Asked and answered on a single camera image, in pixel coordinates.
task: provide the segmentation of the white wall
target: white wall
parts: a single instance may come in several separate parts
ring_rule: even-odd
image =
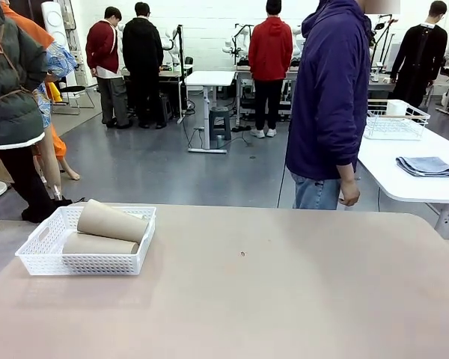
[[[426,19],[432,1],[401,0],[400,20],[391,28],[391,33],[396,34],[394,40],[402,39],[408,28]],[[281,17],[289,25],[298,25],[316,9],[317,3],[318,0],[283,0]],[[72,4],[83,50],[88,29],[102,19],[107,6],[118,7],[124,22],[135,16],[135,2],[130,0],[72,0]],[[232,68],[233,59],[222,52],[222,47],[233,33],[234,24],[256,25],[266,17],[266,0],[149,0],[148,4],[150,21],[163,38],[167,29],[183,25],[185,55],[195,59],[196,70]],[[440,25],[449,34],[449,14]],[[166,56],[165,61],[170,61],[168,54]]]

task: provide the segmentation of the red hoodie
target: red hoodie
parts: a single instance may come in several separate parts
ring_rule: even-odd
[[[254,27],[249,46],[249,66],[253,79],[282,80],[293,55],[291,28],[279,17],[268,17]]]
[[[87,63],[91,69],[100,66],[118,72],[118,33],[112,24],[100,20],[93,25],[87,37]]]

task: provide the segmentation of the wire basket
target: wire basket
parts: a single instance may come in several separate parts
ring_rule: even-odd
[[[15,253],[30,275],[138,275],[155,232],[156,207],[114,206],[149,221],[136,254],[62,254],[68,236],[76,232],[83,206],[57,209],[28,236]]]
[[[430,115],[399,99],[369,99],[365,138],[420,140]]]

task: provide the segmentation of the person in black jacket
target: person in black jacket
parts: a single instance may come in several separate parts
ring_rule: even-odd
[[[135,5],[135,12],[137,17],[128,22],[123,30],[123,59],[132,80],[139,126],[150,128],[150,119],[146,115],[149,106],[156,128],[162,129],[166,127],[159,97],[162,41],[158,30],[148,20],[150,6],[139,2]]]
[[[392,67],[391,80],[396,82],[397,77],[397,83],[389,98],[401,99],[416,108],[421,105],[426,87],[432,85],[439,74],[448,44],[448,33],[437,26],[447,11],[448,6],[443,1],[435,1],[431,4],[425,23],[429,24],[427,27],[433,28],[427,35],[421,58],[417,58],[419,47],[424,32],[428,29],[417,25],[406,32]]]

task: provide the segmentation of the folded cloth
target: folded cloth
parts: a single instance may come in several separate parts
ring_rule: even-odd
[[[449,165],[439,157],[397,157],[396,164],[414,177],[449,177]]]

